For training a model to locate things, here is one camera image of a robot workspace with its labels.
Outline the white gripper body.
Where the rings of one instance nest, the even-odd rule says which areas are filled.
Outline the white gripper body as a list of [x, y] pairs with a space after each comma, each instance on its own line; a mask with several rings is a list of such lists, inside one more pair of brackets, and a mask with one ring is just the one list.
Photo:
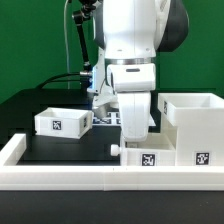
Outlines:
[[155, 89], [153, 63], [107, 67], [111, 86], [118, 98], [121, 130], [126, 142], [142, 142], [148, 135], [151, 92]]

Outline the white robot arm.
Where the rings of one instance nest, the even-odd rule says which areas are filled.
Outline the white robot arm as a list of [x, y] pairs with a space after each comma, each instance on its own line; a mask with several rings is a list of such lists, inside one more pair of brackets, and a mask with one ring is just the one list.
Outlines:
[[117, 107], [123, 139], [141, 142], [148, 135], [156, 88], [153, 59], [177, 49], [188, 35], [183, 0], [99, 0], [93, 27], [99, 46], [88, 88], [96, 95], [93, 105]]

